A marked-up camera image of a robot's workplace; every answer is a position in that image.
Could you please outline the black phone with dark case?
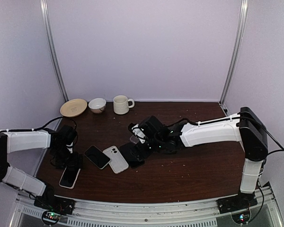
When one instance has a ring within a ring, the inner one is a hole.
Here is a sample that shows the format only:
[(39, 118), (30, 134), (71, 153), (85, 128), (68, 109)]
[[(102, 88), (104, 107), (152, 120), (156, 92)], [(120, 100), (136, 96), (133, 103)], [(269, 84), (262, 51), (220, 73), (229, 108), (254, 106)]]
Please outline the black phone with dark case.
[(119, 151), (132, 169), (144, 165), (145, 161), (139, 155), (135, 144), (126, 143), (120, 146)]

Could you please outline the beige phone case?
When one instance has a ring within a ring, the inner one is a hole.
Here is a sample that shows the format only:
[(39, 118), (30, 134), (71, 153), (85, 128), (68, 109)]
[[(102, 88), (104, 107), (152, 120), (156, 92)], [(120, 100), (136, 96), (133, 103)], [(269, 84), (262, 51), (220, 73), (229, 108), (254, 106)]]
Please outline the beige phone case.
[(103, 153), (110, 158), (109, 165), (115, 174), (119, 174), (128, 169), (129, 164), (116, 146), (105, 149)]

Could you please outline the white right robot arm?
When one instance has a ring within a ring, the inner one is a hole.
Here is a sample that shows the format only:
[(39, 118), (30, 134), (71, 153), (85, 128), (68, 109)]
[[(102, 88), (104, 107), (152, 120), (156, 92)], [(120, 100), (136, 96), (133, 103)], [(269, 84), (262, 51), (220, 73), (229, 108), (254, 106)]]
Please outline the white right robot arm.
[(243, 107), (239, 113), (208, 121), (193, 122), (183, 118), (171, 125), (164, 125), (155, 116), (150, 116), (140, 123), (131, 123), (128, 129), (139, 140), (133, 151), (138, 160), (153, 152), (175, 154), (202, 144), (241, 143), (245, 162), (240, 193), (233, 198), (233, 205), (242, 209), (251, 202), (260, 169), (268, 155), (268, 144), (266, 127), (250, 108)]

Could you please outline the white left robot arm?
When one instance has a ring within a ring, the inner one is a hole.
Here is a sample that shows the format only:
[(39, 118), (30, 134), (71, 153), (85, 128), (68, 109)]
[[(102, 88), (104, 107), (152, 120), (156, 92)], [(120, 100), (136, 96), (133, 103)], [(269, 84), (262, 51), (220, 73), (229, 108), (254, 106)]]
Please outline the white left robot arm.
[(82, 156), (73, 151), (76, 130), (64, 125), (59, 131), (51, 129), (0, 130), (0, 182), (12, 185), (40, 197), (40, 202), (48, 210), (59, 205), (58, 198), (45, 182), (11, 166), (7, 155), (13, 152), (51, 149), (55, 167), (63, 170), (59, 185), (73, 189), (82, 168)]

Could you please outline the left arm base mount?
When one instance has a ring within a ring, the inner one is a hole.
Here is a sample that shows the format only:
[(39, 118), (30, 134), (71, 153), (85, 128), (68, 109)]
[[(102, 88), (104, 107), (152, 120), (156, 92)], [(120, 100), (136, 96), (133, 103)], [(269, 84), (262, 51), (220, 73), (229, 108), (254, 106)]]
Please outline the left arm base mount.
[(30, 193), (34, 206), (44, 209), (41, 215), (42, 222), (49, 227), (56, 225), (66, 215), (71, 215), (74, 210), (75, 200), (55, 195), (54, 187), (45, 183), (45, 190), (41, 195)]

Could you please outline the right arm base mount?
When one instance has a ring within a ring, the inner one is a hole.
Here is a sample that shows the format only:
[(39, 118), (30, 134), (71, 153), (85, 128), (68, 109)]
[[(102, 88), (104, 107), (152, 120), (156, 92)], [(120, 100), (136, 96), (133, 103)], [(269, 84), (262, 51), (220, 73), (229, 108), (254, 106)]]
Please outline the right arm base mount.
[(220, 214), (230, 213), (232, 221), (238, 225), (247, 225), (252, 220), (250, 208), (258, 204), (255, 191), (218, 199), (217, 206)]

